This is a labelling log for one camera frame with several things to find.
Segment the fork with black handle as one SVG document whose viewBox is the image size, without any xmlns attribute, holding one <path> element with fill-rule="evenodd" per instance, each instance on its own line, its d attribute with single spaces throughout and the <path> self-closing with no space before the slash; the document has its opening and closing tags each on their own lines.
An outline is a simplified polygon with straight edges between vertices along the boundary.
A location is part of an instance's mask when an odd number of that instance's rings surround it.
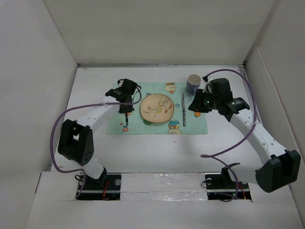
<svg viewBox="0 0 305 229">
<path fill-rule="evenodd" d="M 125 122 L 126 122 L 126 125 L 129 124 L 128 116 L 129 116 L 129 113 L 125 113 Z"/>
</svg>

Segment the knife with patterned handle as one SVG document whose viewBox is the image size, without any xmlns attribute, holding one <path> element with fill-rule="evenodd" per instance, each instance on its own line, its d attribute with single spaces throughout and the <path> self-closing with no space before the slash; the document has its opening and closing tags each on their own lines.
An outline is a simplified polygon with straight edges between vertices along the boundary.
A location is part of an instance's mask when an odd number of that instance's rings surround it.
<svg viewBox="0 0 305 229">
<path fill-rule="evenodd" d="M 182 114 L 183 114 L 183 126 L 186 126 L 186 110 L 185 110 L 185 96 L 184 93 L 182 93 L 181 96 L 181 106 L 182 106 Z"/>
</svg>

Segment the purple mug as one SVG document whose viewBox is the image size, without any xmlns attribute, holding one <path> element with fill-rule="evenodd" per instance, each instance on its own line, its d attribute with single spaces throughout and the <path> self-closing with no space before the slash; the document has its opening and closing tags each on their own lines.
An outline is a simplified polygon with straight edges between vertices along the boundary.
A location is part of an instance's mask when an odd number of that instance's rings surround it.
<svg viewBox="0 0 305 229">
<path fill-rule="evenodd" d="M 196 90 L 199 89 L 201 85 L 201 81 L 200 76 L 196 74 L 189 75 L 186 82 L 186 91 L 191 95 L 195 95 Z"/>
</svg>

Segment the round bird pattern plate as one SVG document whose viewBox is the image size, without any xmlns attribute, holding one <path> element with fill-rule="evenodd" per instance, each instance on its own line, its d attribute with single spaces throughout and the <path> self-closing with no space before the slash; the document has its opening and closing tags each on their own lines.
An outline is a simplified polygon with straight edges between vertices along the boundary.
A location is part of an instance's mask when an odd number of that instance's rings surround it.
<svg viewBox="0 0 305 229">
<path fill-rule="evenodd" d="M 148 122 L 164 123 L 172 118 L 174 103 L 164 94 L 151 94 L 141 101 L 140 114 Z"/>
</svg>

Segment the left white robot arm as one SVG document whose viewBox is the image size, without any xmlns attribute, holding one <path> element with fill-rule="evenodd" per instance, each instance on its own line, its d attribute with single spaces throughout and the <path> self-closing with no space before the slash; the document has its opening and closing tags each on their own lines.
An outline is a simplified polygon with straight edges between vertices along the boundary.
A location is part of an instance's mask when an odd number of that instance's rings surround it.
<svg viewBox="0 0 305 229">
<path fill-rule="evenodd" d="M 93 134 L 112 115 L 132 112 L 134 104 L 131 94 L 110 90 L 101 103 L 71 108 L 71 111 L 88 107 L 92 109 L 76 120 L 67 119 L 62 123 L 58 153 L 77 163 L 95 189 L 106 185 L 107 172 L 94 156 Z"/>
</svg>

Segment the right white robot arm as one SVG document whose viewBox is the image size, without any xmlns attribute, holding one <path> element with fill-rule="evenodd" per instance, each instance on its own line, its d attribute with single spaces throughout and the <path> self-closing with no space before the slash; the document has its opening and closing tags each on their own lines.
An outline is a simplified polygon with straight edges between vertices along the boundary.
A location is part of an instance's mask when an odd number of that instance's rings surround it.
<svg viewBox="0 0 305 229">
<path fill-rule="evenodd" d="M 263 191 L 271 193 L 297 180 L 300 154 L 296 150 L 287 150 L 255 121 L 254 114 L 244 99 L 233 98 L 232 93 L 215 96 L 198 89 L 188 109 L 200 113 L 218 111 L 243 134 L 260 158 L 261 165 L 255 167 L 234 164 L 232 169 L 220 176 L 224 187 L 231 188 L 237 181 L 241 181 L 257 184 Z"/>
</svg>

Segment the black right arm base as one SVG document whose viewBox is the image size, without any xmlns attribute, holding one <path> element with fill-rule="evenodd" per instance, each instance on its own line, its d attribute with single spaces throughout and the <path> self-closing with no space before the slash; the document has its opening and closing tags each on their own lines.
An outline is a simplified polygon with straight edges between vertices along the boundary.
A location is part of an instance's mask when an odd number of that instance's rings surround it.
<svg viewBox="0 0 305 229">
<path fill-rule="evenodd" d="M 201 186 L 207 191 L 208 200 L 229 201 L 252 200 L 248 184 L 236 182 L 230 177 L 229 169 L 223 167 L 221 172 L 210 172 L 204 174 L 205 180 Z"/>
</svg>

